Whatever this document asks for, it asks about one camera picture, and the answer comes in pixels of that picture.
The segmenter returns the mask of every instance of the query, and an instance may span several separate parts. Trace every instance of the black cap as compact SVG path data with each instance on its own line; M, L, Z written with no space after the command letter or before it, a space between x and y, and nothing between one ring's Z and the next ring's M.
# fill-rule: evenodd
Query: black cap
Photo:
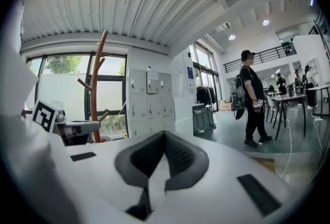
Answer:
M246 61L248 59L248 56L252 54L253 56L255 55L255 53L250 52L249 50L245 50L241 53L241 59L242 61Z

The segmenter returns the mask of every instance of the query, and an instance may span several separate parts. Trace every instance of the floor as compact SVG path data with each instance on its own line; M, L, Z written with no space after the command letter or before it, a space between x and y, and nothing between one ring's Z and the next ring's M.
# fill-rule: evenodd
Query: floor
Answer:
M328 103L323 103L323 113L328 113ZM330 140L330 117L323 117L323 121L315 121L311 114L312 110L306 109L306 136L304 138L303 109L295 104L289 105L287 128L284 128L282 122L276 141L278 117L273 129L270 115L268 122L265 122L265 128L268 135L273 136L273 140L259 145L257 148L244 144L246 113L239 120L235 120L234 113L231 111L214 113L213 118L217 123L217 128L208 129L203 134L198 134L197 137L230 146L253 158L273 159L278 176L282 177L293 190L301 191L315 177ZM257 141L259 137L256 130L254 140Z

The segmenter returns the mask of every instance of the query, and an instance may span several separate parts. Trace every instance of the black rubber pad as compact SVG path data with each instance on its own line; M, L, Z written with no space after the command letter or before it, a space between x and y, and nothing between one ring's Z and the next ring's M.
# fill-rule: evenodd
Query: black rubber pad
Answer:
M237 177L263 217L273 213L281 204L251 174Z
M88 158L91 158L91 157L94 157L94 156L96 156L95 153L86 152L86 153L82 153L82 154L72 155L71 159L72 159L72 161L76 162L76 161L83 160L83 159L88 159Z

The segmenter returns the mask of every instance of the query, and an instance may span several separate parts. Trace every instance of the wooden coat rack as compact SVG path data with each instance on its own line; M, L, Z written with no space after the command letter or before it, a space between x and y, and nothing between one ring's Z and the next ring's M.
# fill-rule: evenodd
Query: wooden coat rack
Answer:
M100 43L98 44L95 59L94 59L94 67L93 67L93 73L92 73L92 83L91 86L87 85L83 80L80 78L78 79L78 82L81 83L88 91L91 93L91 117L93 121L101 122L106 118L107 115L110 114L110 112L106 112L103 116L101 116L99 119L97 119L97 109L96 109L96 91L97 91L97 75L98 70L102 66L102 64L105 61L105 56L111 56L111 54L105 54L102 55L103 46L105 43L105 40L107 38L108 31L105 30L102 34ZM103 142L104 140L101 140L100 138L100 132L94 131L94 139L95 143Z

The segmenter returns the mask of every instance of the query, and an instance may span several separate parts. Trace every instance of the staircase railing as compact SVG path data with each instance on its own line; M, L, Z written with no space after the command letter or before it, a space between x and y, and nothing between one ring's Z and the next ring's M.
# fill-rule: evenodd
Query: staircase railing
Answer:
M290 55L297 54L292 43L285 42L282 46L278 46L275 48L271 48L260 53L256 53L254 56L254 65L259 63L265 63L267 61L272 61L276 59L280 59L283 57L287 57ZM242 61L240 59L228 62L224 64L226 73L238 71L242 66Z

